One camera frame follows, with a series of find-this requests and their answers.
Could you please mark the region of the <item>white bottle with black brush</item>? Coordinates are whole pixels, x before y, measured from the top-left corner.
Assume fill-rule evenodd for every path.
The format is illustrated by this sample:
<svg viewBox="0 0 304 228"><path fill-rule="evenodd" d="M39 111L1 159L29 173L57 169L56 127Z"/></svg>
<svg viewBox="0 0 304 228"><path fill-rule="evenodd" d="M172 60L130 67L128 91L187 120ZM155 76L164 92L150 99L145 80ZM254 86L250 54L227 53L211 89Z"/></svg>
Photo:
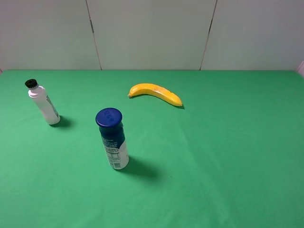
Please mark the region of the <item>white bottle with black brush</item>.
<svg viewBox="0 0 304 228"><path fill-rule="evenodd" d="M25 82L28 88L28 95L34 101L44 119L49 125L55 125L60 122L60 115L51 102L45 88L37 83L35 79L29 79Z"/></svg>

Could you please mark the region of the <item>yellow banana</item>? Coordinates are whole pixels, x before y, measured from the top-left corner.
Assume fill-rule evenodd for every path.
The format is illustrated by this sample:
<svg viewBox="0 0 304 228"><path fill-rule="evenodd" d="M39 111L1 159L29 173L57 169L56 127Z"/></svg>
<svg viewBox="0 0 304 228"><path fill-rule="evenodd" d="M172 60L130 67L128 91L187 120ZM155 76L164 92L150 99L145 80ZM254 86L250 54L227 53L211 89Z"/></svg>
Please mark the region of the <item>yellow banana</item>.
<svg viewBox="0 0 304 228"><path fill-rule="evenodd" d="M177 106L177 107L183 106L181 99L176 94L159 85L150 84L150 83L141 83L134 85L130 89L128 97L133 98L139 95L151 95L173 106Z"/></svg>

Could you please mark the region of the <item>blue capped bottle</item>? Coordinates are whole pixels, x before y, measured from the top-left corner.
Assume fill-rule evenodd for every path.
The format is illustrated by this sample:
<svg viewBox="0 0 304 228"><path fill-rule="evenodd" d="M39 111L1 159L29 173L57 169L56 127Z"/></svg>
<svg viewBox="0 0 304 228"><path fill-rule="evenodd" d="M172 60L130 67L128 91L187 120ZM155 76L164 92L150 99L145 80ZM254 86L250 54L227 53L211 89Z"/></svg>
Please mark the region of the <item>blue capped bottle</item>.
<svg viewBox="0 0 304 228"><path fill-rule="evenodd" d="M125 168L129 162L122 119L116 108L105 108L95 117L109 164L115 170Z"/></svg>

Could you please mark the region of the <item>green table cloth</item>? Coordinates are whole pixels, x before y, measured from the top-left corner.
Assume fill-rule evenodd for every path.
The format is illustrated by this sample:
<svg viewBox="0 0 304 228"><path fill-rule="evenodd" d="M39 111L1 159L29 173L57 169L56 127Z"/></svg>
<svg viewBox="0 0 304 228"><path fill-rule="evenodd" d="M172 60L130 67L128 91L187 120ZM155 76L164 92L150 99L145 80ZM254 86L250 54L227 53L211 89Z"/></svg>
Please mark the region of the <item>green table cloth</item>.
<svg viewBox="0 0 304 228"><path fill-rule="evenodd" d="M25 82L60 115L49 125ZM176 94L183 106L137 84ZM116 108L113 169L95 122ZM3 228L301 228L304 79L294 71L17 71L0 76Z"/></svg>

